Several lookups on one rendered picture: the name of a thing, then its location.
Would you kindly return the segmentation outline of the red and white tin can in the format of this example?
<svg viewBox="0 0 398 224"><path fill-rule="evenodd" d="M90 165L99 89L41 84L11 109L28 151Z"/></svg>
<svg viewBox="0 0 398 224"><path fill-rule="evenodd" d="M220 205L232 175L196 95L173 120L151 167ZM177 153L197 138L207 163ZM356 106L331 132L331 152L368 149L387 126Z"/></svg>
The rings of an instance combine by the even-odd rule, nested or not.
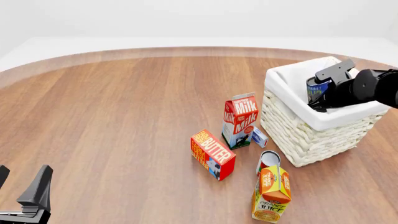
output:
<svg viewBox="0 0 398 224"><path fill-rule="evenodd" d="M280 166L280 156L278 153L274 151L264 151L262 152L259 162L256 167L256 175L259 176L261 173L261 170L266 168L266 167L272 167L272 166Z"/></svg>

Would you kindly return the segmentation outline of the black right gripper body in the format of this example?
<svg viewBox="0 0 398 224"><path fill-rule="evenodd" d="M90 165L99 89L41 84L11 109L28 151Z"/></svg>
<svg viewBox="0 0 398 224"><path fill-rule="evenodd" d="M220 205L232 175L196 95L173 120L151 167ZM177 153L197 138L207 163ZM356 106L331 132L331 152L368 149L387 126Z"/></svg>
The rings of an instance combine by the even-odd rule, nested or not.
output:
<svg viewBox="0 0 398 224"><path fill-rule="evenodd" d="M325 93L326 108L342 108L355 104L355 97L353 96L352 89L353 80L336 85L331 82Z"/></svg>

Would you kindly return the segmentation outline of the white wicker basket with liner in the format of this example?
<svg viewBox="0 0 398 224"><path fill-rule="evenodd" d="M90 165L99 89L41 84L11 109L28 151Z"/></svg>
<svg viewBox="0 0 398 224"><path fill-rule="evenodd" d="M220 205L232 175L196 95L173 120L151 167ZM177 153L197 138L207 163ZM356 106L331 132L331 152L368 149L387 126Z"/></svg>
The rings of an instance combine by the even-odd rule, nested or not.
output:
<svg viewBox="0 0 398 224"><path fill-rule="evenodd" d="M310 108L306 81L340 62L329 56L266 72L261 126L295 167L352 149L390 108L376 101L324 113Z"/></svg>

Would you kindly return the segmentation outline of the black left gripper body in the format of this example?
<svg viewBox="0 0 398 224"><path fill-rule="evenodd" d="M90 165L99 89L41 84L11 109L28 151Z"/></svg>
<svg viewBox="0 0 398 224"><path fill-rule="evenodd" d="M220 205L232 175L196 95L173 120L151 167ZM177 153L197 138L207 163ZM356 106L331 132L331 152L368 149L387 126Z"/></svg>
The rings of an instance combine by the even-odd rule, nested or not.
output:
<svg viewBox="0 0 398 224"><path fill-rule="evenodd" d="M23 211L0 211L0 224L47 224L51 213L37 207Z"/></svg>

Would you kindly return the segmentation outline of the red and orange butter box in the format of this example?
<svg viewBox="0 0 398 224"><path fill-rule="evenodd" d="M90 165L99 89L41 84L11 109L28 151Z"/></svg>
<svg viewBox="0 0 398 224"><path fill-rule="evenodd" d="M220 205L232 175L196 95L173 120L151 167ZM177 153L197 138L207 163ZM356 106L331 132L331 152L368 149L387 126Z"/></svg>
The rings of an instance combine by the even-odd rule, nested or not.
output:
<svg viewBox="0 0 398 224"><path fill-rule="evenodd" d="M190 143L192 156L218 181L234 171L235 153L208 130L194 134Z"/></svg>

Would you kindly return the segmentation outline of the blue alphabet soup can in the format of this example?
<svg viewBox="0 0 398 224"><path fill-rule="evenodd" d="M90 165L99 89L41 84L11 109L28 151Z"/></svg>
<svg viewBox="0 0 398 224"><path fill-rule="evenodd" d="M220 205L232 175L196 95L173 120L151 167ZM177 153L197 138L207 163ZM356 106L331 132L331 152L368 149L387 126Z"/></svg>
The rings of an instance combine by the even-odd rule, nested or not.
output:
<svg viewBox="0 0 398 224"><path fill-rule="evenodd" d="M331 80L319 81L316 77L309 78L306 81L308 104L314 103L327 91Z"/></svg>

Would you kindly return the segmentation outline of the orange juice carton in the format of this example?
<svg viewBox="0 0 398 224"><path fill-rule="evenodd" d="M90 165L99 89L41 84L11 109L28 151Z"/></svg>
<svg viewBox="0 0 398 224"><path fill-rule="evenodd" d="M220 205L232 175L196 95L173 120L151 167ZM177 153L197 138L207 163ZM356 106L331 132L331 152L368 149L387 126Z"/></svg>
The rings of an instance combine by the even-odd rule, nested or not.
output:
<svg viewBox="0 0 398 224"><path fill-rule="evenodd" d="M276 224L291 200L289 174L278 165L261 169L252 195L252 218Z"/></svg>

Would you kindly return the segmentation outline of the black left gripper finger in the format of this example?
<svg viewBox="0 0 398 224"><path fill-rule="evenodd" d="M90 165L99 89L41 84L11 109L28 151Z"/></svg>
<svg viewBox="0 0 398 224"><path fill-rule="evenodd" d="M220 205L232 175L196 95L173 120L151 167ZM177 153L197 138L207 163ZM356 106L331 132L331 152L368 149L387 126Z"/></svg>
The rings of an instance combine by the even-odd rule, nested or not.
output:
<svg viewBox="0 0 398 224"><path fill-rule="evenodd" d="M0 188L5 183L9 173L10 173L10 170L6 166L0 165Z"/></svg>
<svg viewBox="0 0 398 224"><path fill-rule="evenodd" d="M51 210L50 184L52 174L53 169L50 166L43 165L40 168L35 179L17 199L17 203L22 205L22 210Z"/></svg>

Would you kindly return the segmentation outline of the red and white milk carton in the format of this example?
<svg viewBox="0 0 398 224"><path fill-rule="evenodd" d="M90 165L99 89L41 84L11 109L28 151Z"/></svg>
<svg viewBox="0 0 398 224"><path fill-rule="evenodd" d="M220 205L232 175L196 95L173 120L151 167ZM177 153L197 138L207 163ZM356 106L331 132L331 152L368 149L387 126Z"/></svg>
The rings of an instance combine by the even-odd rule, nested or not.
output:
<svg viewBox="0 0 398 224"><path fill-rule="evenodd" d="M250 145L258 115L254 92L225 102L222 137L231 150Z"/></svg>

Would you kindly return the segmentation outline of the small blue and white box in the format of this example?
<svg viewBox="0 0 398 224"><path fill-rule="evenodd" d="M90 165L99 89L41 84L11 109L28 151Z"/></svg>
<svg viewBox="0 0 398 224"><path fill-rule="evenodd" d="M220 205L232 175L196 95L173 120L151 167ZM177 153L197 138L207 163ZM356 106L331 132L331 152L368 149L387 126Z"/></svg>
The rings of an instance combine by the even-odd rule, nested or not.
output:
<svg viewBox="0 0 398 224"><path fill-rule="evenodd" d="M252 132L252 140L264 149L267 146L269 138L263 132L261 132L259 128L254 127Z"/></svg>

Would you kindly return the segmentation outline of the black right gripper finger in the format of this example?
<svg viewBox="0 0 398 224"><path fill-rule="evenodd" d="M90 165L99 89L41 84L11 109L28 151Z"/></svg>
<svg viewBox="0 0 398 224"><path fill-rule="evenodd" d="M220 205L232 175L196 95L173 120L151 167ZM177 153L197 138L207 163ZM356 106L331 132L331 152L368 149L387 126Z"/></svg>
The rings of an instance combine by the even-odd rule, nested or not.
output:
<svg viewBox="0 0 398 224"><path fill-rule="evenodd" d="M310 100L308 102L308 106L320 113L326 113L328 109L328 104L323 97L319 97L316 100Z"/></svg>

